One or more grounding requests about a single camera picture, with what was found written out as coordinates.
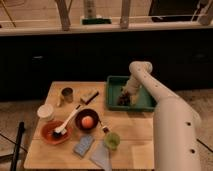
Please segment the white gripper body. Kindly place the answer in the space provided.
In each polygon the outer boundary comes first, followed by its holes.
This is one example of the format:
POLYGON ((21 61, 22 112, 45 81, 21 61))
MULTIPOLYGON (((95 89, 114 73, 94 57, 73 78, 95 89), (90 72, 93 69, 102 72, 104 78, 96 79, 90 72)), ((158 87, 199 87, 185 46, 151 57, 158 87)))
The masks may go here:
POLYGON ((125 94, 136 95, 141 88, 141 84, 138 80, 131 76, 123 87, 122 92, 125 94))

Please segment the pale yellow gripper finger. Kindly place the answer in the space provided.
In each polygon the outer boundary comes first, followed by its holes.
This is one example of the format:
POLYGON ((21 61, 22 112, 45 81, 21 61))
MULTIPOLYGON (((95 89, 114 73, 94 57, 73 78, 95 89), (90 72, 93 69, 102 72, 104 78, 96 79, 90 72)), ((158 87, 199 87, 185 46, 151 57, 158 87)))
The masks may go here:
POLYGON ((139 94, 132 95, 130 99, 131 99, 131 106, 135 106, 138 102, 139 94))

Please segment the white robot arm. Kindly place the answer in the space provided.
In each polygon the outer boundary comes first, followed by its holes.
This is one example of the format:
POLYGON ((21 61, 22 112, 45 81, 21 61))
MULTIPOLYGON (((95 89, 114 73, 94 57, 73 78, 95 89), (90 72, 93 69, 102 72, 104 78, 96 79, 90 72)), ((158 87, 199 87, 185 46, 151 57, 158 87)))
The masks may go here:
POLYGON ((154 170, 201 171, 196 128, 201 118, 183 98, 151 75, 152 64, 133 61, 124 90, 135 95, 143 86, 157 102, 153 115, 154 170))

